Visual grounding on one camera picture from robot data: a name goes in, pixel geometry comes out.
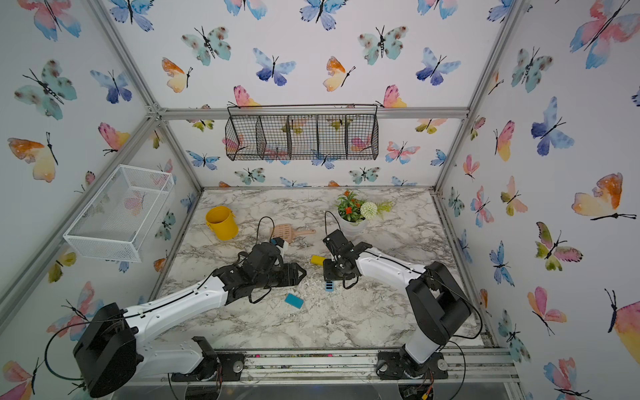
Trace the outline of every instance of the orange butterfly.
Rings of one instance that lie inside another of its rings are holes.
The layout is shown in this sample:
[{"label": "orange butterfly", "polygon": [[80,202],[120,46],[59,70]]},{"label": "orange butterfly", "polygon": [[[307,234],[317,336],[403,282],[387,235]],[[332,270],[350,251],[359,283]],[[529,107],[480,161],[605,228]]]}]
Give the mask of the orange butterfly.
[{"label": "orange butterfly", "polygon": [[527,212],[529,209],[516,198],[518,196],[522,195],[516,192],[516,182],[513,179],[513,176],[511,176],[511,178],[509,178],[509,183],[507,184],[507,191],[500,194],[502,202],[507,203],[507,215],[513,216],[515,211]]},{"label": "orange butterfly", "polygon": [[162,58],[162,69],[171,77],[166,83],[175,93],[180,93],[184,88],[189,87],[189,76],[193,68],[185,74],[184,71],[176,64],[172,63],[168,58]]},{"label": "orange butterfly", "polygon": [[465,175],[469,175],[471,177],[471,180],[474,180],[475,178],[473,176],[473,173],[476,172],[478,168],[480,168],[480,161],[476,161],[473,165],[471,165],[471,154],[469,154],[467,156],[467,162],[462,164],[462,169],[465,172]]},{"label": "orange butterfly", "polygon": [[340,61],[331,56],[329,61],[326,62],[326,70],[329,71],[331,78],[327,78],[327,80],[323,82],[326,91],[332,92],[337,88],[342,88],[349,77],[349,74],[352,73],[354,69],[356,69],[356,67],[351,67],[349,72],[347,72],[342,64],[340,64]]},{"label": "orange butterfly", "polygon": [[21,160],[25,160],[27,164],[35,163],[33,166],[33,178],[46,180],[51,183],[56,177],[56,165],[58,160],[53,154],[53,146],[51,145],[51,133],[47,132],[47,146],[37,141],[9,138],[9,148],[11,152]]},{"label": "orange butterfly", "polygon": [[513,137],[513,131],[515,130],[516,123],[514,121],[509,121],[504,126],[500,136],[498,136],[498,130],[494,130],[495,133],[495,154],[500,154],[500,157],[509,161],[509,157],[511,157],[511,138]]},{"label": "orange butterfly", "polygon": [[601,178],[592,192],[593,196],[587,193],[575,194],[575,201],[571,208],[577,214],[596,217],[591,221],[618,217],[634,220],[637,217],[636,214],[618,214],[616,212],[622,195],[622,174],[620,172]]}]

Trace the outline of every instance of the wall-mounted basket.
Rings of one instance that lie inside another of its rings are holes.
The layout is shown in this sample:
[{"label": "wall-mounted basket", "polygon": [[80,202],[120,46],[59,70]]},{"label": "wall-mounted basket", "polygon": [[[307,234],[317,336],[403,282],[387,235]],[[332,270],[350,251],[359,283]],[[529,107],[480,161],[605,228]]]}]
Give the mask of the wall-mounted basket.
[{"label": "wall-mounted basket", "polygon": [[377,111],[375,105],[361,104],[229,107],[227,157],[375,160]]},{"label": "wall-mounted basket", "polygon": [[167,213],[174,184],[170,173],[121,164],[63,237],[85,257],[140,262],[140,246]]}]

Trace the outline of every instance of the teal butterfly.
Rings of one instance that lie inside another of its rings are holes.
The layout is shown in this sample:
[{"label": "teal butterfly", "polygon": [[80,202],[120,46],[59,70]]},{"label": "teal butterfly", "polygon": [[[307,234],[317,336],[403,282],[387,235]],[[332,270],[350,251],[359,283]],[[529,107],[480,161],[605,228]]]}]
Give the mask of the teal butterfly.
[{"label": "teal butterfly", "polygon": [[156,237],[163,237],[164,240],[171,239],[171,225],[175,223],[175,216],[172,212],[167,211],[164,219],[162,220],[162,227],[156,233]]},{"label": "teal butterfly", "polygon": [[57,120],[62,119],[60,104],[62,99],[76,100],[76,89],[67,78],[60,77],[62,68],[56,60],[49,60],[42,69],[42,80],[39,80],[31,69],[33,77],[23,75],[40,86],[27,84],[13,93],[13,97],[25,104],[35,104],[36,110],[44,116],[52,116]]},{"label": "teal butterfly", "polygon": [[251,182],[264,182],[264,168],[256,168],[254,170],[249,171],[247,168],[246,171],[236,171],[234,174],[240,177],[240,180],[244,182],[245,185],[250,185]]}]

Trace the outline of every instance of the pink butterfly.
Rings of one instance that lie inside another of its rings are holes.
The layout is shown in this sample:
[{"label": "pink butterfly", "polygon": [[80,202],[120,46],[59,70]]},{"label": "pink butterfly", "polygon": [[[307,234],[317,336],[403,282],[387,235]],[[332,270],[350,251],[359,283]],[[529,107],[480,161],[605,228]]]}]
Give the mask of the pink butterfly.
[{"label": "pink butterfly", "polygon": [[[84,316],[88,319],[91,319],[95,315],[95,313],[104,306],[104,302],[102,302],[102,299],[98,299],[92,302],[94,294],[95,291],[93,290],[91,282],[89,281],[84,285],[82,291],[80,292],[80,296],[78,297],[76,309],[83,313]],[[84,319],[73,312],[51,324],[50,327],[47,328],[47,332],[55,333],[62,328],[82,322],[84,322]],[[60,331],[58,337],[64,336],[65,334],[67,334],[67,331],[69,331],[69,337],[71,338],[71,340],[77,342],[82,337],[82,334],[84,333],[86,327],[86,324],[71,326],[71,328],[69,329]]]},{"label": "pink butterfly", "polygon": [[80,22],[64,12],[71,7],[70,0],[18,0],[18,5],[25,10],[38,10],[33,23],[47,39],[57,42],[58,28],[80,37]]},{"label": "pink butterfly", "polygon": [[420,150],[420,146],[406,147],[405,141],[402,143],[402,147],[400,147],[393,141],[390,141],[389,146],[387,147],[387,151],[391,153],[387,154],[385,160],[390,163],[393,160],[399,159],[401,164],[406,164],[411,161],[411,157],[409,157],[409,155],[415,154],[415,152],[418,150]]},{"label": "pink butterfly", "polygon": [[462,169],[465,171],[465,175],[469,175],[471,177],[471,181],[475,178],[473,173],[480,168],[480,161],[476,161],[473,165],[471,165],[471,154],[467,156],[467,162],[462,164]]},{"label": "pink butterfly", "polygon": [[486,205],[489,204],[489,198],[484,202],[484,187],[480,186],[480,190],[476,193],[476,198],[471,200],[471,211],[476,212],[476,225],[478,228],[482,228],[484,222],[491,223],[494,221],[493,216],[486,209]]},{"label": "pink butterfly", "polygon": [[545,326],[547,326],[547,334],[549,336],[551,336],[551,333],[555,335],[554,331],[549,328],[547,321],[566,322],[566,315],[564,312],[556,309],[547,311],[547,291],[540,286],[536,288],[535,295],[532,292],[529,292],[527,297],[529,298],[531,308],[533,308],[533,313],[540,318],[540,321],[545,323]]}]

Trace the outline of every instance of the marble countertop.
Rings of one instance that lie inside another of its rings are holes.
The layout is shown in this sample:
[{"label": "marble countertop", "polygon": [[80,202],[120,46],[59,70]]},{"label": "marble countertop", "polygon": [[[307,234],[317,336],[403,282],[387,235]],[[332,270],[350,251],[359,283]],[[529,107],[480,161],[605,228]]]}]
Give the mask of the marble countertop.
[{"label": "marble countertop", "polygon": [[[200,314],[172,328],[161,340],[187,340],[204,336],[213,348],[339,348],[399,347],[417,327],[405,293],[372,278],[360,277],[354,288],[324,288],[322,267],[309,262],[312,255],[329,257],[324,237],[324,212],[335,213],[335,199],[345,188],[224,189],[205,191],[169,270],[161,296],[194,284],[213,269],[231,264],[237,253],[255,244],[258,221],[270,216],[276,224],[315,229],[289,246],[285,262],[297,262],[307,276],[296,287],[276,288],[258,304],[242,298],[228,306]],[[463,287],[449,243],[445,238],[433,199],[426,188],[356,188],[361,197],[392,200],[395,205],[385,219],[371,220],[352,242],[365,241],[381,251],[419,264],[437,260],[449,267]],[[231,208],[239,226],[238,236],[223,242],[205,224],[207,211],[218,205]],[[336,229],[328,216],[329,232]],[[260,226],[260,241],[269,237],[271,222]],[[258,298],[265,291],[254,291]],[[284,302],[288,293],[304,300],[301,309]],[[458,335],[473,336],[476,320],[471,316]],[[480,337],[458,339],[465,346],[482,346]]]}]

